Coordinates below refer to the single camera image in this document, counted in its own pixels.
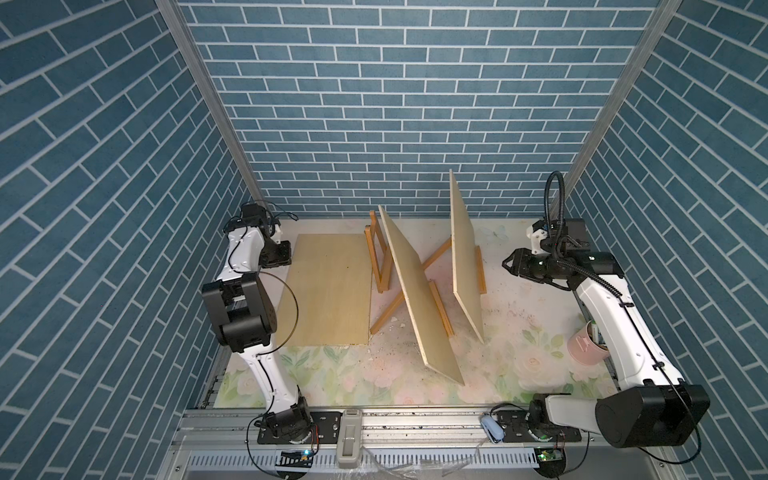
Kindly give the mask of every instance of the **floral tablecloth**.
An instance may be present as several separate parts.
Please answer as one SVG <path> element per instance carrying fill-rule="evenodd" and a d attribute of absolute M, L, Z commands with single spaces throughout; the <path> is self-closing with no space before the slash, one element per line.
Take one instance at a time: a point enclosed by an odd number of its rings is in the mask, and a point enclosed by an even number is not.
<path fill-rule="evenodd" d="M 397 223 L 422 259 L 450 234 L 449 220 Z M 301 220 L 285 225 L 284 238 L 329 230 L 359 232 L 365 224 L 363 220 Z M 525 228 L 531 220 L 473 220 L 473 224 L 488 287 L 482 297 L 485 344 L 478 341 L 453 296 L 450 252 L 427 270 L 427 277 L 439 286 L 452 322 L 451 345 L 465 384 L 460 386 L 424 366 L 408 311 L 401 306 L 366 346 L 285 348 L 283 364 L 310 405 L 527 403 L 535 392 L 599 398 L 616 391 L 604 364 L 583 366 L 568 353 L 566 342 L 584 325 L 573 295 L 513 277 L 501 267 L 514 248 L 528 244 Z M 399 290 L 396 272 L 388 292 L 378 294 L 374 287 L 371 323 Z M 264 406 L 253 375 L 239 356 L 232 355 L 214 407 Z"/>

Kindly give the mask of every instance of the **brick pattern wall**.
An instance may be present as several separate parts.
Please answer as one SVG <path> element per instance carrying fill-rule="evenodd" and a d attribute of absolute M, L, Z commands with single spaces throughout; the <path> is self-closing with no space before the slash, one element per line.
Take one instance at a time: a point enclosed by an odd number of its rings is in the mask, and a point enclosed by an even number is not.
<path fill-rule="evenodd" d="M 766 25 L 768 2 L 684 0 L 568 199 L 710 394 L 691 478 L 768 478 Z"/>
<path fill-rule="evenodd" d="M 0 478 L 152 478 L 245 195 L 153 0 L 0 2 Z"/>
<path fill-rule="evenodd" d="M 271 200 L 445 216 L 452 168 L 471 214 L 530 217 L 657 0 L 181 4 Z"/>

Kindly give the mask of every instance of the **pink cup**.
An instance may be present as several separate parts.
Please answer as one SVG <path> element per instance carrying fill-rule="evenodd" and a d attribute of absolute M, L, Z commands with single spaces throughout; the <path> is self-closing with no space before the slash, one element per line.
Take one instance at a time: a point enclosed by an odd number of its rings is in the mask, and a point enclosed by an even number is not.
<path fill-rule="evenodd" d="M 589 323 L 568 340 L 568 352 L 580 364 L 591 366 L 602 362 L 611 353 L 592 341 L 587 333 L 588 326 Z"/>

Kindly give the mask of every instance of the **flat wooden board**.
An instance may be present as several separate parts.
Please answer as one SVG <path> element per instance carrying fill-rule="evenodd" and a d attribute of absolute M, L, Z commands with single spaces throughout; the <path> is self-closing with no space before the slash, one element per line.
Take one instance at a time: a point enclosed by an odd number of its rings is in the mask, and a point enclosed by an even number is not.
<path fill-rule="evenodd" d="M 483 339 L 478 264 L 475 253 L 475 228 L 469 219 L 462 192 L 451 170 L 451 240 L 453 248 L 453 294 L 469 319 L 480 342 Z"/>
<path fill-rule="evenodd" d="M 458 362 L 451 349 L 448 333 L 445 332 L 442 324 L 419 254 L 389 218 L 384 207 L 379 206 L 379 212 L 389 248 L 392 250 L 397 275 L 400 278 L 400 286 L 411 314 L 413 331 L 419 342 L 422 360 L 430 369 L 464 385 L 462 372 L 458 369 Z"/>
<path fill-rule="evenodd" d="M 286 280 L 299 301 L 299 325 L 286 345 L 367 344 L 371 279 L 364 234 L 300 234 Z M 284 290 L 277 309 L 277 345 L 295 320 L 296 304 Z"/>

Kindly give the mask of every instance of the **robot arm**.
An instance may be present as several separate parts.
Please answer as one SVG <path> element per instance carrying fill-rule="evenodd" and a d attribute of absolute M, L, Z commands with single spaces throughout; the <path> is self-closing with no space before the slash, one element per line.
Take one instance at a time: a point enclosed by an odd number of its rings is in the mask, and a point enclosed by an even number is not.
<path fill-rule="evenodd" d="M 605 399 L 536 395 L 529 424 L 600 433 L 619 448 L 682 445 L 709 408 L 709 396 L 702 386 L 687 383 L 664 355 L 616 259 L 591 251 L 584 221 L 549 222 L 546 213 L 545 221 L 528 230 L 531 249 L 518 248 L 502 266 L 512 275 L 574 293 L 607 344 L 620 391 Z"/>
<path fill-rule="evenodd" d="M 290 265 L 290 244 L 280 226 L 256 204 L 244 204 L 227 222 L 227 261 L 216 281 L 200 289 L 211 328 L 221 345 L 240 355 L 266 399 L 264 423 L 275 437 L 301 442 L 312 418 L 299 386 L 290 379 L 275 343 L 277 314 L 254 267 Z"/>

